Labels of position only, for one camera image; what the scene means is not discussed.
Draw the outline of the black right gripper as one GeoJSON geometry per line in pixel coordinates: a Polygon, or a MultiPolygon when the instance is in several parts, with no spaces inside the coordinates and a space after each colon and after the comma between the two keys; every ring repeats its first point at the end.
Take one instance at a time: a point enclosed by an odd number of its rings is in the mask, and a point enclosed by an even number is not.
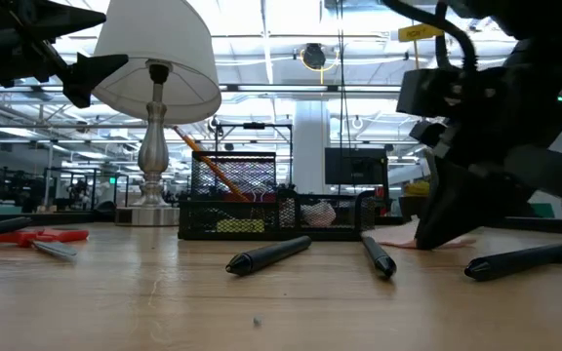
{"type": "Polygon", "coordinates": [[[504,65],[469,74],[436,45],[441,115],[448,120],[427,156],[431,180],[415,240],[432,250],[507,216],[531,215],[533,189],[562,191],[562,54],[519,43],[504,65]]]}

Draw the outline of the pink sticky note pad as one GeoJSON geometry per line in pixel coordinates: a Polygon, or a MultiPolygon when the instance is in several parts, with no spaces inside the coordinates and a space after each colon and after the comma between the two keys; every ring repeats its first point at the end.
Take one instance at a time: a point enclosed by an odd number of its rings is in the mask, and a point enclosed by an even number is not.
{"type": "MultiPolygon", "coordinates": [[[[417,243],[415,240],[415,233],[419,225],[417,218],[411,221],[392,226],[379,226],[375,229],[365,231],[364,237],[372,237],[378,244],[382,246],[395,247],[400,249],[416,249],[417,243]]],[[[475,239],[463,238],[450,241],[439,249],[458,249],[472,246],[476,243],[475,239]]]]}

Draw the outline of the orange pencil with pink eraser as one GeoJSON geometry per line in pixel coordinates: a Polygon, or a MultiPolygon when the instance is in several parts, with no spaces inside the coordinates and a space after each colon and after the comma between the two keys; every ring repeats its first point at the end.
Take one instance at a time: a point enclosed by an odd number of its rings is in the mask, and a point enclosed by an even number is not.
{"type": "Polygon", "coordinates": [[[242,202],[248,202],[248,199],[242,194],[240,189],[221,171],[221,169],[213,163],[207,156],[203,155],[202,149],[178,126],[173,127],[173,131],[189,146],[193,152],[197,152],[199,159],[205,163],[208,168],[225,184],[232,194],[236,195],[242,202]]]}

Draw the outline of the red-handled scissors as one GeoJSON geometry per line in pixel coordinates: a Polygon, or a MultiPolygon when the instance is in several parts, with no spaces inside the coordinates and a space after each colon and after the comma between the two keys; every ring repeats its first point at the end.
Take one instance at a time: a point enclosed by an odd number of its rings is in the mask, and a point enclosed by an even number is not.
{"type": "Polygon", "coordinates": [[[77,251],[68,243],[86,241],[89,234],[86,229],[73,228],[21,229],[0,234],[0,244],[34,248],[55,257],[73,259],[77,256],[77,251]]]}

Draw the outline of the yellow-green highlighter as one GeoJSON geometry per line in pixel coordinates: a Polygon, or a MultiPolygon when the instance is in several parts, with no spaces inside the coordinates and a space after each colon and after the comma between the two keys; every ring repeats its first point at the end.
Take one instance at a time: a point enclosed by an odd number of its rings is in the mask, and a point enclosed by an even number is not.
{"type": "Polygon", "coordinates": [[[217,222],[217,231],[226,233],[261,233],[265,229],[262,219],[222,219],[217,222]]]}

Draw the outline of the black mesh desk organizer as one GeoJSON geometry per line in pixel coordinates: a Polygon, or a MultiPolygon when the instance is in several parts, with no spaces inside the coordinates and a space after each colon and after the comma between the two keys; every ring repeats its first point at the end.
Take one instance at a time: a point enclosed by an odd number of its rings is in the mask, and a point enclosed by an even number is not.
{"type": "Polygon", "coordinates": [[[314,241],[357,241],[375,227],[372,191],[356,195],[300,194],[276,183],[273,152],[203,151],[248,199],[242,202],[192,153],[189,193],[180,198],[184,240],[281,241],[302,235],[314,241]],[[265,186],[265,202],[254,203],[252,190],[265,186]],[[217,231],[222,219],[262,219],[261,233],[217,231]]]}

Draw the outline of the white shade silver table lamp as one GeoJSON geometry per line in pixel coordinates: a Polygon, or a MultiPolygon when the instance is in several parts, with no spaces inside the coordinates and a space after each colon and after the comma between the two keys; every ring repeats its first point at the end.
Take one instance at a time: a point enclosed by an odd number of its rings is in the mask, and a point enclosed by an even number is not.
{"type": "Polygon", "coordinates": [[[169,166],[164,128],[203,121],[220,108],[210,30],[187,0],[111,0],[95,54],[128,61],[94,88],[94,96],[146,123],[138,156],[141,196],[118,211],[116,221],[175,226],[179,211],[162,198],[169,166]]]}

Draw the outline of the green box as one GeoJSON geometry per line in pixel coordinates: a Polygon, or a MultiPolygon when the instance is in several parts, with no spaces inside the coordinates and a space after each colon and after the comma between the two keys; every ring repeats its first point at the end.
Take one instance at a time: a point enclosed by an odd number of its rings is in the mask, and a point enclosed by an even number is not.
{"type": "Polygon", "coordinates": [[[535,216],[541,218],[562,218],[562,208],[551,203],[531,203],[535,216]]]}

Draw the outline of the black monitor screen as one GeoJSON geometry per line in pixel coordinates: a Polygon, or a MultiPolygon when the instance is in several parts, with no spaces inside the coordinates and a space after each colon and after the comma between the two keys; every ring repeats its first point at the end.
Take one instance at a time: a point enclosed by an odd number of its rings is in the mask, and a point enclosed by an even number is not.
{"type": "Polygon", "coordinates": [[[385,185],[388,159],[384,149],[326,148],[325,183],[385,185]]]}

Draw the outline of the black background gantry frame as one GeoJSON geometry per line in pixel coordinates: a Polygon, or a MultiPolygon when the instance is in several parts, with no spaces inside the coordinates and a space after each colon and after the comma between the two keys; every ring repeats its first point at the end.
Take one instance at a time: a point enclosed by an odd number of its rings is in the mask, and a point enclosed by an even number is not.
{"type": "Polygon", "coordinates": [[[265,123],[265,122],[243,122],[243,123],[221,123],[217,122],[214,126],[214,149],[216,151],[220,150],[220,145],[224,142],[227,143],[269,143],[269,144],[279,144],[286,143],[289,146],[289,155],[286,157],[289,169],[285,172],[286,179],[292,183],[294,180],[294,131],[292,124],[277,124],[277,123],[265,123]],[[228,137],[236,130],[241,129],[243,131],[264,131],[266,129],[271,129],[274,134],[274,138],[271,140],[264,140],[263,138],[257,138],[253,136],[252,138],[246,138],[244,140],[238,139],[228,139],[228,137]]]}

